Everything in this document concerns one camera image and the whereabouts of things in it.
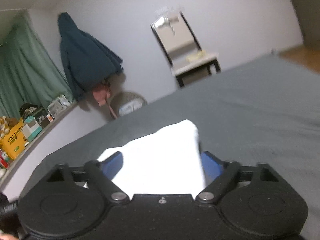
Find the white long sleeve shirt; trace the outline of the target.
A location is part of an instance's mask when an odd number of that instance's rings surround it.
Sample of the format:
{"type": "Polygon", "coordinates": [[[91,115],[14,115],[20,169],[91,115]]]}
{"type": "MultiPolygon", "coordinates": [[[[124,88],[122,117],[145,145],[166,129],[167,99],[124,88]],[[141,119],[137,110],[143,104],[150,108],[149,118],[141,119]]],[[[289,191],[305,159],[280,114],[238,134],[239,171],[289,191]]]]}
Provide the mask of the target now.
{"type": "Polygon", "coordinates": [[[190,120],[165,126],[122,147],[108,148],[97,160],[105,161],[116,152],[122,153],[123,165],[112,182],[130,198],[134,194],[195,197],[205,188],[199,132],[190,120]]]}

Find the woven grey waste basket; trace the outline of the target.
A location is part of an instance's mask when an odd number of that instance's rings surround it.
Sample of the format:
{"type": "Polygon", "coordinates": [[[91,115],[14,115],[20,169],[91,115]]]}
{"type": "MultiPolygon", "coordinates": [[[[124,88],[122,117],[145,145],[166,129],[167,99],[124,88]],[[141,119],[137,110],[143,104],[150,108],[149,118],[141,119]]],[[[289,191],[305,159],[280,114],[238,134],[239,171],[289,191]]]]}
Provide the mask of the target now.
{"type": "Polygon", "coordinates": [[[110,106],[117,117],[125,116],[147,105],[147,100],[138,93],[119,92],[110,102],[110,106]]]}

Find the pink hanging cloth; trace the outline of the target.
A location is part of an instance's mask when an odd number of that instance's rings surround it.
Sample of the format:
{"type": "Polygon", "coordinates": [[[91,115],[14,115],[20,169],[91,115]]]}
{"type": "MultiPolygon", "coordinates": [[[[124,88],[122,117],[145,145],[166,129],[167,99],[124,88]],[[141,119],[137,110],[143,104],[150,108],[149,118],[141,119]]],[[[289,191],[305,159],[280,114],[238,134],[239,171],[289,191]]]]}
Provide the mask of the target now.
{"type": "Polygon", "coordinates": [[[98,105],[101,107],[107,104],[111,97],[111,91],[108,83],[99,83],[92,89],[92,94],[98,105]]]}

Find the dark grey bed sheet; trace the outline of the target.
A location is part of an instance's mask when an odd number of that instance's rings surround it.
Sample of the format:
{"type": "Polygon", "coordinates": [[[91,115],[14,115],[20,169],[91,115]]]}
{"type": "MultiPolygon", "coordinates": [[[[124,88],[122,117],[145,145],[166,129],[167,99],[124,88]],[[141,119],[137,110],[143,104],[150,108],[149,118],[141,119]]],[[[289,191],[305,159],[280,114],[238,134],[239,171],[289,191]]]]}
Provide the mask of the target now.
{"type": "Polygon", "coordinates": [[[58,163],[80,166],[184,119],[198,127],[203,150],[269,163],[309,207],[304,237],[319,239],[319,74],[274,55],[186,86],[71,142],[40,162],[22,193],[58,163]]]}

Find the clear plastic storage box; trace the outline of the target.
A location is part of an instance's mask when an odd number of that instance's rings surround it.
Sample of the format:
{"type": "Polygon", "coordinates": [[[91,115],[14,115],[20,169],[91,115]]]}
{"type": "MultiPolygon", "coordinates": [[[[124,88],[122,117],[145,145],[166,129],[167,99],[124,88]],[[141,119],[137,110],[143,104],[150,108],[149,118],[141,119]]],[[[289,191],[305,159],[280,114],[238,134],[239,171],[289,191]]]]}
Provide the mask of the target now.
{"type": "Polygon", "coordinates": [[[70,106],[71,102],[61,94],[49,104],[47,109],[50,115],[55,119],[70,106]]]}

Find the white teal small box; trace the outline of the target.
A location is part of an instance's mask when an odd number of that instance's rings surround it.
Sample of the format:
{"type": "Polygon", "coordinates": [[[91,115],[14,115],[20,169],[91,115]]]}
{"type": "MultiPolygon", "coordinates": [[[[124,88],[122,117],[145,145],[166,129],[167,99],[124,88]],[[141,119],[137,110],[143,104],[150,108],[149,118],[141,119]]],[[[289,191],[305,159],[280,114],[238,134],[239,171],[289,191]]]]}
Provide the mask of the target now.
{"type": "Polygon", "coordinates": [[[33,141],[41,131],[42,127],[33,116],[29,116],[25,119],[22,133],[28,142],[33,141]]]}

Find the yellow cardboard box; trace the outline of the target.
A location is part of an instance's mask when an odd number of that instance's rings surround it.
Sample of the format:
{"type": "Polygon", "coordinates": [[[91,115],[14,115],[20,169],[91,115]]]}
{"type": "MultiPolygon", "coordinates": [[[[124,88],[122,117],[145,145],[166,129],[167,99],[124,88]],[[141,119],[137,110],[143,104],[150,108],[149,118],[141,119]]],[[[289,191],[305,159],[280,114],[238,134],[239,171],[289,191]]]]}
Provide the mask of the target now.
{"type": "Polygon", "coordinates": [[[11,159],[16,159],[25,149],[27,139],[23,132],[23,119],[20,118],[18,123],[12,127],[9,133],[1,129],[1,150],[3,150],[11,159]]]}

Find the dark teal hanging jacket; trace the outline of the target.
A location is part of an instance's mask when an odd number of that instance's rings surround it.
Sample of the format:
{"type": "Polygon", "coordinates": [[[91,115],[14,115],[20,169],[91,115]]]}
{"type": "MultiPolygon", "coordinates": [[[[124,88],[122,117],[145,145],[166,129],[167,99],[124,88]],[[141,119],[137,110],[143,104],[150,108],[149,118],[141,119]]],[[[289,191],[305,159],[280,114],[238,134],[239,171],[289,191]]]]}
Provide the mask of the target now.
{"type": "Polygon", "coordinates": [[[60,13],[57,23],[63,70],[76,101],[83,100],[96,85],[123,72],[123,59],[79,29],[68,13],[60,13]]]}

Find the red snack bag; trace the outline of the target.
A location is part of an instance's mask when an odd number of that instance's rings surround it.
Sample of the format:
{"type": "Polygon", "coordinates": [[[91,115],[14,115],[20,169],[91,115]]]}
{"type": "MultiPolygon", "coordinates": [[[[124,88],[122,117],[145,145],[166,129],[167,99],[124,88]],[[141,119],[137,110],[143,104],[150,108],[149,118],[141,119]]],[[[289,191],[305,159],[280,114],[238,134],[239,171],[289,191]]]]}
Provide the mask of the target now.
{"type": "Polygon", "coordinates": [[[1,168],[4,168],[4,169],[7,169],[11,163],[10,157],[2,150],[0,150],[0,163],[1,163],[1,168]]]}

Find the cream and black wooden chair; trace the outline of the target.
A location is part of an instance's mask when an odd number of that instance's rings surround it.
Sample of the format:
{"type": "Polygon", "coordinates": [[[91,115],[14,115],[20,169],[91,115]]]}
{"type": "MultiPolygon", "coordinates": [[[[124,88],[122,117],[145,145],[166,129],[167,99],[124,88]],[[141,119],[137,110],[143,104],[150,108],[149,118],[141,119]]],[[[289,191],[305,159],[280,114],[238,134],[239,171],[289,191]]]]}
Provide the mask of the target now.
{"type": "Polygon", "coordinates": [[[172,76],[181,88],[184,87],[185,77],[200,70],[205,69],[211,75],[213,66],[217,74],[221,72],[218,53],[206,52],[197,61],[186,60],[188,55],[203,49],[181,11],[161,16],[151,24],[151,30],[169,63],[172,76]]]}

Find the yellow item on chair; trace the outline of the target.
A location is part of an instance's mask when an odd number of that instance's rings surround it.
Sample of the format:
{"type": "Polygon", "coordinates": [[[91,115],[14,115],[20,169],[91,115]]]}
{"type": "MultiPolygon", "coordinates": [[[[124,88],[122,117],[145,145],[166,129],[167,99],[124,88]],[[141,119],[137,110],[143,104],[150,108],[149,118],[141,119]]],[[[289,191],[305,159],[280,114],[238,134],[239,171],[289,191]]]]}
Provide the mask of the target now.
{"type": "Polygon", "coordinates": [[[190,54],[186,57],[186,60],[188,62],[197,61],[201,58],[203,58],[206,55],[206,52],[204,50],[198,50],[196,53],[190,54]]]}

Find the green curtain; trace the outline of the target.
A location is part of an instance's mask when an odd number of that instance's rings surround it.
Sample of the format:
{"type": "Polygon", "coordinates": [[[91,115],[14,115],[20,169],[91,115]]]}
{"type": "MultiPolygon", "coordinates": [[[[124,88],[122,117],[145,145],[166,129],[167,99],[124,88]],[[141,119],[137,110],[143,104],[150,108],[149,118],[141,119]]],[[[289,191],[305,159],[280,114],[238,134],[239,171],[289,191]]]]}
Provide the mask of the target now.
{"type": "Polygon", "coordinates": [[[16,17],[1,46],[1,115],[19,118],[23,104],[47,108],[61,95],[74,101],[29,18],[16,17]]]}

